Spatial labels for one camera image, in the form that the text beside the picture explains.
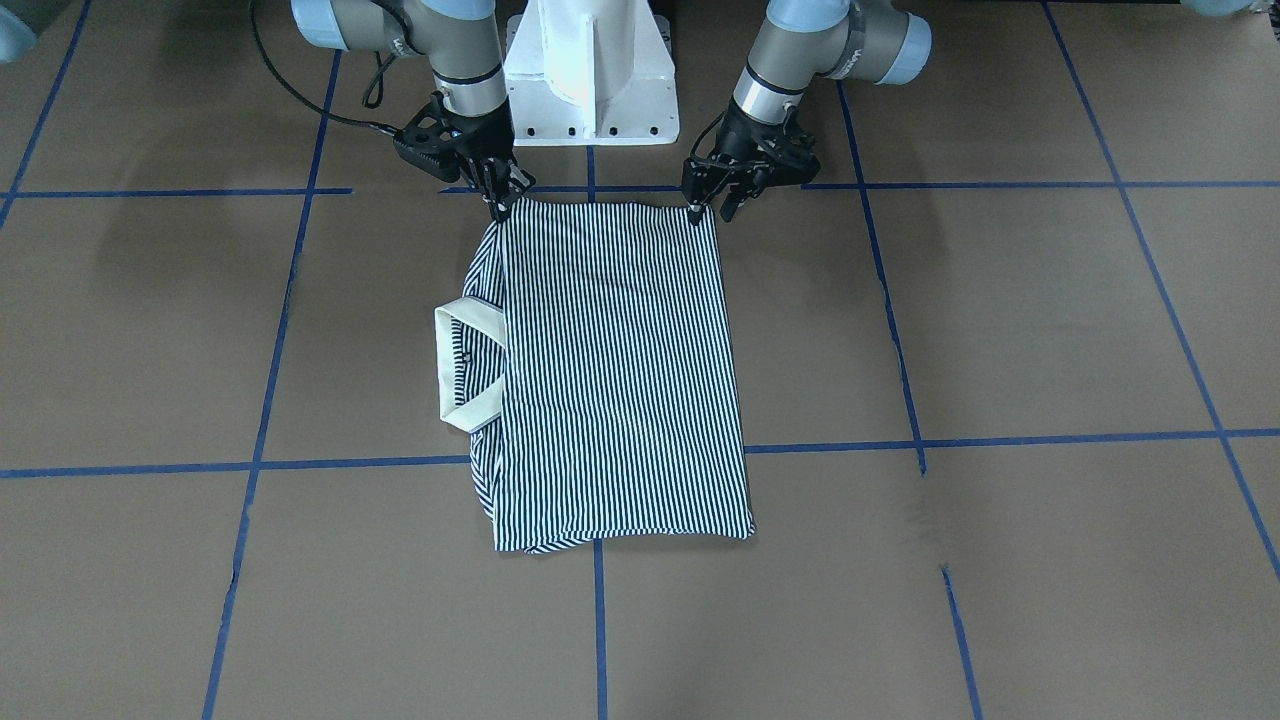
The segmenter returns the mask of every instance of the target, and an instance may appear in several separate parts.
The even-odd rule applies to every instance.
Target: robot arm
[[[534,178],[516,163],[494,0],[292,0],[320,47],[426,55],[436,91],[393,136],[396,151],[444,182],[466,178],[497,222]]]
[[[721,217],[730,222],[765,188],[818,174],[815,138],[796,123],[814,76],[902,85],[919,74],[931,45],[928,23],[890,0],[772,0],[733,100],[717,120],[716,147],[698,155],[704,132],[685,160],[690,222],[700,222],[722,191]]]

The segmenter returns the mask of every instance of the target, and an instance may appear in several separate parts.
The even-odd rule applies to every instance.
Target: gray floor
[[[678,146],[539,196],[678,202],[760,5],[680,4]],[[910,6],[924,74],[817,82],[817,184],[721,227],[759,534],[536,559],[434,416],[479,201],[239,3],[72,8],[0,68],[0,717],[1280,716],[1267,18]]]

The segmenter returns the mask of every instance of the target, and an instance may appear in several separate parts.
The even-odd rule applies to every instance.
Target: striped shirt
[[[516,204],[463,293],[502,309],[507,348],[454,320],[461,405],[499,375],[471,436],[498,551],[754,530],[714,223],[640,204]]]

